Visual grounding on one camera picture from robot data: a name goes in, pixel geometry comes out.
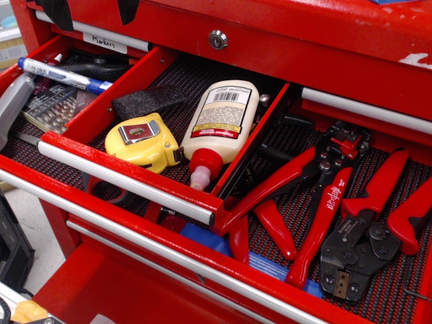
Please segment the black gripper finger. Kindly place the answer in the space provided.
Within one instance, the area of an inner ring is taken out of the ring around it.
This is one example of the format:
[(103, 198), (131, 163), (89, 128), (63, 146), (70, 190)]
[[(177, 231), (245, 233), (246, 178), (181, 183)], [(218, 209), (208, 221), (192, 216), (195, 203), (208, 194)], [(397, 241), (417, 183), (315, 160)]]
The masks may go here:
[(58, 28), (68, 32), (74, 31), (70, 7), (66, 0), (36, 0), (35, 3), (43, 8)]
[(117, 0), (120, 19), (123, 25), (134, 21), (139, 4), (139, 0)]

